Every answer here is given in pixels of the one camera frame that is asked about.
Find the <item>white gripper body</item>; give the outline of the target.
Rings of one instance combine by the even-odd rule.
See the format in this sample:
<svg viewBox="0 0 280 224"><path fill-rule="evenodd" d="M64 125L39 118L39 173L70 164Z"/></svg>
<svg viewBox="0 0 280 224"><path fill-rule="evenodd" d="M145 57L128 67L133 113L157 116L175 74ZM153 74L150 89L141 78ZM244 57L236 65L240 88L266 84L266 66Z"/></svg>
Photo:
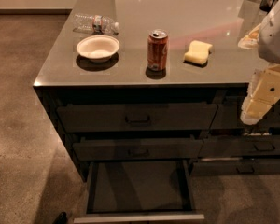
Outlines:
<svg viewBox="0 0 280 224"><path fill-rule="evenodd" d="M258 53L261 59L280 64L280 0L260 25Z"/></svg>

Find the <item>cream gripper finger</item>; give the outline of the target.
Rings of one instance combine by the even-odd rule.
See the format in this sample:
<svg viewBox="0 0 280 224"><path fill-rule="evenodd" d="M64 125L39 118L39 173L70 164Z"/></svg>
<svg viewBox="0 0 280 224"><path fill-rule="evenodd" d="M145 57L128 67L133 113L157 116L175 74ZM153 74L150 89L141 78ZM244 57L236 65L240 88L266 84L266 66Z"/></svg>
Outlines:
<svg viewBox="0 0 280 224"><path fill-rule="evenodd" d="M238 42L238 47L241 49L254 49L258 45L259 28L260 25L258 24L247 35L241 38Z"/></svg>
<svg viewBox="0 0 280 224"><path fill-rule="evenodd" d="M242 103L241 122L257 124L279 100L280 64L272 63L266 69L254 72Z"/></svg>

